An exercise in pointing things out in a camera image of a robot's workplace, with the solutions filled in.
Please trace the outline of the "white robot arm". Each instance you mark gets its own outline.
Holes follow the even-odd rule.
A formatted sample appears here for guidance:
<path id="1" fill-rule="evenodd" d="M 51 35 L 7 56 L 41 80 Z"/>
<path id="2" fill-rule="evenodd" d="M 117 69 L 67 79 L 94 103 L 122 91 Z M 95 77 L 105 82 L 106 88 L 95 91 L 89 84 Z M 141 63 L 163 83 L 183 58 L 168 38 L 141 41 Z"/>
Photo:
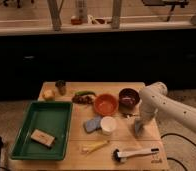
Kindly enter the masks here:
<path id="1" fill-rule="evenodd" d="M 139 91 L 141 103 L 140 117 L 135 119 L 134 131 L 136 135 L 142 132 L 158 112 L 172 116 L 194 133 L 196 133 L 196 108 L 185 105 L 167 97 L 168 89 L 163 82 L 155 82 Z"/>

